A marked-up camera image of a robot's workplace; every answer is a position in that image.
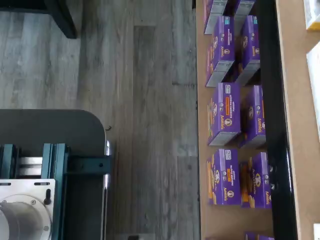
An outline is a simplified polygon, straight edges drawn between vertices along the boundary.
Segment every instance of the bunny logo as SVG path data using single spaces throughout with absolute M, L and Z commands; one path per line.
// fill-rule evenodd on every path
M 215 104 L 214 104 L 214 107 L 213 107 L 213 116 L 216 116 L 216 115 L 217 115 L 217 111 L 218 111 L 218 106 L 217 106 L 217 104 L 215 103 Z
M 215 50 L 218 46 L 218 37 L 216 36 L 213 41 L 213 49 Z
M 228 198 L 233 198 L 235 196 L 235 193 L 230 190 L 227 192 L 227 196 L 228 196 Z
M 252 106 L 249 107 L 248 115 L 249 115 L 249 119 L 252 119 L 254 117 L 254 108 Z
M 227 126 L 227 127 L 230 127 L 232 125 L 232 120 L 230 118 L 227 118 L 226 120 L 224 120 L 224 124 Z
M 243 38 L 242 46 L 243 46 L 243 48 L 245 49 L 245 48 L 247 47 L 247 45 L 248 45 L 248 37 L 245 36 L 245 37 Z
M 219 171 L 215 171 L 215 183 L 218 184 L 220 182 L 220 174 Z
M 260 176 L 259 173 L 257 173 L 257 174 L 255 175 L 254 180 L 255 180 L 255 185 L 256 185 L 257 187 L 260 187 L 260 185 L 261 185 L 261 176 Z

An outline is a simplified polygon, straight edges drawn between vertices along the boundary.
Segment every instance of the black shelf rail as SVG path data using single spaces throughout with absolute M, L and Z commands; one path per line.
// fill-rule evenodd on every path
M 298 239 L 276 0 L 257 0 L 260 68 L 276 240 Z

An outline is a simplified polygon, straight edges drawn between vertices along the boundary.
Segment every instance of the silver cylinder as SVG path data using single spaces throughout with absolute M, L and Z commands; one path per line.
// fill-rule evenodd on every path
M 1 239 L 40 240 L 43 228 L 41 216 L 31 204 L 0 203 Z

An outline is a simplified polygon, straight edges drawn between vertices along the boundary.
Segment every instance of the black metal bar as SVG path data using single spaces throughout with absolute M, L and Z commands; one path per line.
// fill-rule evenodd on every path
M 25 10 L 26 12 L 45 12 L 47 7 L 44 0 L 1 0 L 0 9 L 4 11 L 19 11 Z
M 68 174 L 105 175 L 111 174 L 112 157 L 76 157 L 68 159 Z
M 77 30 L 66 3 L 60 0 L 44 0 L 44 3 L 64 35 L 68 39 L 76 39 Z
M 275 0 L 257 1 L 260 66 L 276 240 L 297 240 L 293 173 L 284 98 L 281 49 Z

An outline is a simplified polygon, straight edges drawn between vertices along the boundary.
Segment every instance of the white metal plate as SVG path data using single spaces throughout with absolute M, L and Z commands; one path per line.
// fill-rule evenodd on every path
M 39 183 L 48 183 L 48 185 L 35 185 Z M 51 190 L 51 204 L 45 205 L 52 222 L 55 202 L 54 179 L 0 179 L 0 202 L 12 195 L 27 195 L 38 199 L 43 204 L 46 198 L 47 189 Z

